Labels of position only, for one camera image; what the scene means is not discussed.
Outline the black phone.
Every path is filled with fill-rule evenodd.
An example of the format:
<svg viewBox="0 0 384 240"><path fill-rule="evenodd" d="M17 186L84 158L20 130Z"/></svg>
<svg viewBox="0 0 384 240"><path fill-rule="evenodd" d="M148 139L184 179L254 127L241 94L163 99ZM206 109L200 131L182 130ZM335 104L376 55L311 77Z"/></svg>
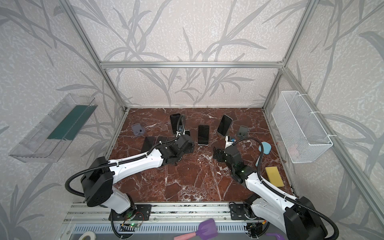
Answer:
<svg viewBox="0 0 384 240"><path fill-rule="evenodd" d="M152 136L145 137L143 145L142 145L141 153L148 152L153 147L153 145L155 143L155 139L156 138L152 137Z"/></svg>
<svg viewBox="0 0 384 240"><path fill-rule="evenodd" d="M176 135L178 131L178 122L179 122L180 116L181 114L179 113L170 115L171 127L174 135Z"/></svg>
<svg viewBox="0 0 384 240"><path fill-rule="evenodd" d="M210 126L199 125L198 127L198 145L207 146L209 144Z"/></svg>
<svg viewBox="0 0 384 240"><path fill-rule="evenodd" d="M156 145L164 144L168 140L168 137L159 136L157 137Z"/></svg>

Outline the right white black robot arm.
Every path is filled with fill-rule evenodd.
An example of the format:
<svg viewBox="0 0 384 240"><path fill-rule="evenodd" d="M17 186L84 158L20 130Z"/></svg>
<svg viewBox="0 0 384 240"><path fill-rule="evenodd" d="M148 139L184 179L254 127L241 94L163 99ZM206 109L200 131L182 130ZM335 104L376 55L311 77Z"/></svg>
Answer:
<svg viewBox="0 0 384 240"><path fill-rule="evenodd" d="M317 211L309 199L298 199L262 177L264 149L261 149L258 166L252 168L244 164L237 144L238 141L227 136L225 148L214 150L214 159L225 163L231 177L256 194L249 203L250 218L263 218L283 231L289 240L336 240L339 237L338 226Z"/></svg>

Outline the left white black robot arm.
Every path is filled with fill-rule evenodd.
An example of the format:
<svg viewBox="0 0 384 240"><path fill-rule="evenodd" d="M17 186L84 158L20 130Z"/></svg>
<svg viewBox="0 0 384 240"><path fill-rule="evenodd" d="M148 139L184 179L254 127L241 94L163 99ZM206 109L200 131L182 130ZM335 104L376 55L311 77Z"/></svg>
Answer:
<svg viewBox="0 0 384 240"><path fill-rule="evenodd" d="M71 177L65 183L66 190L83 197L88 207L104 206L111 209L111 216L128 220L137 213L132 198L115 188L119 181L145 170L176 164L183 155L194 151L193 139L185 133L186 117L181 115L177 122L174 139L159 142L147 152L117 159L99 157L92 165Z"/></svg>

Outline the grey phone stand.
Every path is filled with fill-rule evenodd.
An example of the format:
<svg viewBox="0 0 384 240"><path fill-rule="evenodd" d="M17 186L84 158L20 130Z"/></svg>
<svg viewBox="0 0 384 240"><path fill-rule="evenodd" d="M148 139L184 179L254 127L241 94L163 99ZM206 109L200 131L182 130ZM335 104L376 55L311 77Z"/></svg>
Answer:
<svg viewBox="0 0 384 240"><path fill-rule="evenodd" d="M142 136L146 132L140 123L132 125L131 129L135 137Z"/></svg>

